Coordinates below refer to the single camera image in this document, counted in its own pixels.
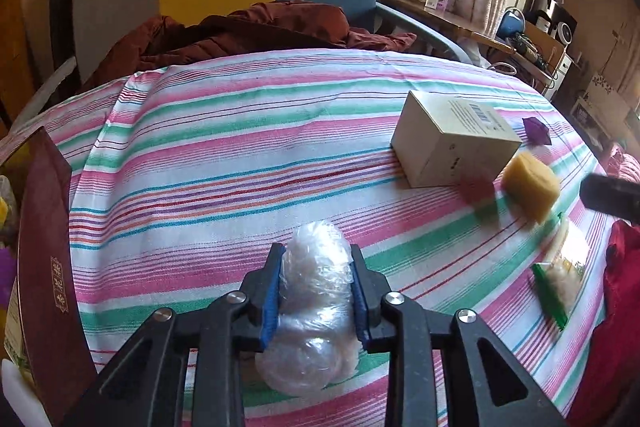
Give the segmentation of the yellow sponge block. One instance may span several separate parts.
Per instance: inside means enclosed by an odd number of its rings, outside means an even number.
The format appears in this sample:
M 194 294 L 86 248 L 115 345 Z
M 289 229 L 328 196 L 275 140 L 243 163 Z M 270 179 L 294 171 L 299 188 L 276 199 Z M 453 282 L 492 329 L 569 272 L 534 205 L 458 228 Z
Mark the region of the yellow sponge block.
M 553 170 L 532 153 L 516 154 L 502 174 L 502 189 L 516 202 L 528 220 L 546 221 L 560 197 L 560 180 Z

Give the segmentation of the clear plastic bag bundle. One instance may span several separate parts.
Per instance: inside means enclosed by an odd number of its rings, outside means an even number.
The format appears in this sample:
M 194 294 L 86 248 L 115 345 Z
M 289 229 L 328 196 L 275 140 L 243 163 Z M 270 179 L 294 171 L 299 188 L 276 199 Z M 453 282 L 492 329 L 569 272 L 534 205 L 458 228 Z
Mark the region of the clear plastic bag bundle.
M 352 297 L 352 248 L 329 221 L 299 227 L 285 246 L 278 324 L 256 369 L 273 390 L 304 397 L 356 374 L 361 343 Z

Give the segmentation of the cream cardboard box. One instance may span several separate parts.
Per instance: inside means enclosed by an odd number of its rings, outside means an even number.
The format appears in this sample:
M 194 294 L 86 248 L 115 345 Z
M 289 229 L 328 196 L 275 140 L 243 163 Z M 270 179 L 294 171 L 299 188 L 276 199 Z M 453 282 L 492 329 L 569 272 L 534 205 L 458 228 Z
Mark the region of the cream cardboard box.
M 492 183 L 522 140 L 486 103 L 411 90 L 390 145 L 410 186 Z

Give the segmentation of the purple snack packet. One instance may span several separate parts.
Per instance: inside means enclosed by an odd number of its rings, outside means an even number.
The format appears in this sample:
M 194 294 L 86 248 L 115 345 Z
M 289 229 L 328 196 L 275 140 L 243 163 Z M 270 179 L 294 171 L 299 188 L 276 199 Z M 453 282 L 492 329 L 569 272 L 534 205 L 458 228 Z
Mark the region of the purple snack packet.
M 551 145 L 549 128 L 536 117 L 523 118 L 527 142 L 533 145 Z
M 6 309 L 17 273 L 17 260 L 10 247 L 0 249 L 0 307 Z

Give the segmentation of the green noodle packet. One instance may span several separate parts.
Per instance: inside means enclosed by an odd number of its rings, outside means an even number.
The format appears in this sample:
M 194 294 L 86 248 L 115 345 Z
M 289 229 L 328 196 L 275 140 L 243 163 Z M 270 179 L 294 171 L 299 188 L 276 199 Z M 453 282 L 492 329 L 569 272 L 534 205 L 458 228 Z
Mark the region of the green noodle packet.
M 584 280 L 589 246 L 584 234 L 563 213 L 558 231 L 541 261 L 530 268 L 542 311 L 564 331 Z

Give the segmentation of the maroon gold gift box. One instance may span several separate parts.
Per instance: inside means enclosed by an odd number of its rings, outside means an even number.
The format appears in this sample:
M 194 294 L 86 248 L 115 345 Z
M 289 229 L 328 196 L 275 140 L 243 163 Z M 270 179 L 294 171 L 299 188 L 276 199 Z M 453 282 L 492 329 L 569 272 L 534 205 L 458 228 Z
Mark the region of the maroon gold gift box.
M 72 169 L 47 131 L 32 132 L 3 158 L 17 224 L 1 236 L 16 258 L 3 348 L 53 426 L 96 377 L 70 259 Z

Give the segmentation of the white foam bar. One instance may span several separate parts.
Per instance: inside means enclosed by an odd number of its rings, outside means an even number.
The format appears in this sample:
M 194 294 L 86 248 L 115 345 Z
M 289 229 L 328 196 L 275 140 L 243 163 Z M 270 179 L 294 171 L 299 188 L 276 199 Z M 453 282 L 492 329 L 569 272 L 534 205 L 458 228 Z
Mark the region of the white foam bar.
M 1 361 L 2 392 L 17 418 L 26 427 L 51 427 L 49 418 L 32 387 L 12 361 Z

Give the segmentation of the striped bed sheet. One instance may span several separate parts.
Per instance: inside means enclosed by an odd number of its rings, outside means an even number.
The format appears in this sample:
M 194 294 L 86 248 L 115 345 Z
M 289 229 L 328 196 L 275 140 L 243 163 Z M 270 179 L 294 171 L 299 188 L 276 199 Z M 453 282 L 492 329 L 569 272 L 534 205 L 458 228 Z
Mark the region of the striped bed sheet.
M 536 117 L 537 157 L 561 195 L 531 225 L 500 188 L 413 190 L 390 146 L 409 91 L 486 103 L 514 130 Z M 562 412 L 604 315 L 610 217 L 579 185 L 599 169 L 561 113 L 520 80 L 424 55 L 284 51 L 122 77 L 49 109 L 72 169 L 70 254 L 79 313 L 103 367 L 156 308 L 200 309 L 237 288 L 271 244 L 328 220 L 395 291 L 428 309 L 471 308 Z M 589 246 L 564 331 L 542 311 L 532 265 L 563 213 Z

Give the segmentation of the white appliance on shelf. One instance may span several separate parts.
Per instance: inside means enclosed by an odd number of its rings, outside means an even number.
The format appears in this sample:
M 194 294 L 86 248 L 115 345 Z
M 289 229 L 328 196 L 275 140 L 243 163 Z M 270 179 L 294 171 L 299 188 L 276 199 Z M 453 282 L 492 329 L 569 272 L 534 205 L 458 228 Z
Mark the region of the white appliance on shelf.
M 574 40 L 577 20 L 554 0 L 534 6 L 528 12 L 527 20 L 545 34 L 558 40 L 566 48 Z

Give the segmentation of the wooden desk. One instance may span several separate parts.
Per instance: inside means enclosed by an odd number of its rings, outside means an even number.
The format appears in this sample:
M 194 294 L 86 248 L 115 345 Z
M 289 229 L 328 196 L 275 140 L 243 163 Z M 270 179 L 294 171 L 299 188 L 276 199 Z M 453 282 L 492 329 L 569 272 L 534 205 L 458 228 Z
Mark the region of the wooden desk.
M 431 28 L 440 32 L 449 32 L 456 38 L 464 37 L 474 40 L 477 44 L 488 46 L 488 48 L 498 50 L 513 58 L 518 65 L 522 66 L 529 75 L 532 75 L 544 88 L 549 88 L 553 84 L 553 78 L 542 69 L 529 62 L 527 58 L 514 49 L 513 46 L 497 37 L 484 34 L 480 29 L 476 29 L 464 18 L 446 11 L 435 11 L 425 9 L 420 3 L 411 0 L 378 0 L 382 4 L 389 6 L 415 20 L 420 20 Z

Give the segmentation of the dark red quilted jacket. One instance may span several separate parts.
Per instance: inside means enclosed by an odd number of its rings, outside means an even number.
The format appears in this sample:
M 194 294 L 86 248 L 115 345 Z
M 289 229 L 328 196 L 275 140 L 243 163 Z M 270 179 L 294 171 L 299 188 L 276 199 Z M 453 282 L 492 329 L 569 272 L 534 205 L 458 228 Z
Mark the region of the dark red quilted jacket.
M 191 26 L 157 15 L 118 40 L 82 90 L 135 72 L 218 57 L 318 48 L 406 52 L 415 42 L 413 32 L 372 34 L 352 27 L 338 6 L 304 0 L 255 3 L 226 16 L 209 15 Z

